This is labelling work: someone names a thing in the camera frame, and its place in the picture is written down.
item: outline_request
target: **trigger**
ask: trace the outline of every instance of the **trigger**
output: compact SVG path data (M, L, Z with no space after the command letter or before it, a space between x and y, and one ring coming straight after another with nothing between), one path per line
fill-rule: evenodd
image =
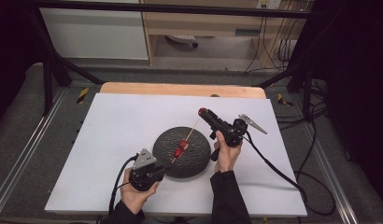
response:
M215 133L215 132L212 132L212 134L209 135L209 137L210 137L212 140L215 140L215 138L216 138L216 133Z

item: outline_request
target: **aluminum rail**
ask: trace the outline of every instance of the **aluminum rail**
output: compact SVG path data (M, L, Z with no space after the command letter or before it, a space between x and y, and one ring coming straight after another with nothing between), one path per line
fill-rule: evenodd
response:
M302 114L302 103L300 98L292 95L292 100L295 102L296 108L300 114ZM311 124L305 123L305 130L312 142L314 130ZM355 216L354 210L351 207L351 204L348 201L346 193L343 191L343 188L340 184L340 181L337 179L336 173L329 162L329 159L324 153L324 149L319 142L319 139L316 139L314 145L314 155L319 164L320 170L322 171L323 177L325 178L328 188L331 190L337 205L337 211L339 212L343 222L345 224L358 224L358 219Z
M32 134L25 148L23 149L21 155L19 156L10 173L8 174L6 180L2 184L0 188L0 213L2 212L2 209L4 208L8 198L10 197L11 192L15 189L19 179L21 178L21 175L25 170L26 165L34 155L34 152L37 146L39 145L40 140L43 138L45 131L48 129L52 119L54 118L55 113L57 112L64 98L66 90L67 88L61 88L57 92L54 98L54 104L51 111L48 113L47 116L41 119L34 133Z

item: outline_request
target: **black sleeve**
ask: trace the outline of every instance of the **black sleeve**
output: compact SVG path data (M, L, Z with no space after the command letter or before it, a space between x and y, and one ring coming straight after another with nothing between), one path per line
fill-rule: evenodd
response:
M113 213L109 217L104 219L101 223L102 224L124 224L124 223L140 224L143 222L144 219L145 219L145 215L143 214L142 210L135 215L120 200L118 204L116 205Z
M252 223L233 171L212 175L211 186L214 191L212 224Z

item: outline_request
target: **metal pipe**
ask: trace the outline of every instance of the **metal pipe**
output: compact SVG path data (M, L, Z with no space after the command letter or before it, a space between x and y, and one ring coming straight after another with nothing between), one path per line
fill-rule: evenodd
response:
M106 11L139 11L139 12L166 12L206 15L228 15L249 17L273 17L294 19L318 19L330 16L329 13L311 11L290 11L275 9L241 8L241 7L200 7L200 6L178 6L158 4L132 4L132 3L103 3L103 2L81 2L81 1L56 1L56 0L31 0L25 4L35 7L66 8L84 10L106 10Z

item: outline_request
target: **black tripod leg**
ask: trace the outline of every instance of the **black tripod leg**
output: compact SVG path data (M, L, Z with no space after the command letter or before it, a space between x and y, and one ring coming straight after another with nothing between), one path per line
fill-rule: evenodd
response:
M268 80L262 82L261 84L254 85L252 87L260 87L262 89L265 89L266 87L269 87L270 85L273 85L274 83L278 82L284 77L292 76L295 72L297 72L300 68L300 65L295 65L291 68L288 68L286 71L281 72L280 74L269 78Z
M63 58L60 54L58 54L56 52L56 56L58 58L58 60L64 64L66 67L70 68L71 70L73 70L74 72L78 73L79 75L87 78L89 81L95 83L95 84L104 84L105 81L104 80L101 80L93 75L91 75L90 73L82 70L81 68L79 68L77 65L73 64L73 63L70 63L67 59Z
M23 13L34 27L36 34L39 36L39 39L42 43L42 53L45 56L45 60L50 61L51 73L55 76L60 86L69 86L72 83L72 79L67 74L64 66L60 64L55 58L55 54L53 53L55 49L52 46L49 34L44 29L41 20L38 17L38 8L24 5Z
M311 68L308 68L305 76L305 91L303 96L303 114L308 122L311 121L310 115L310 101L311 101Z
M52 82L51 82L51 70L49 60L43 62L43 76L44 76L44 112L43 116L46 116L52 108Z

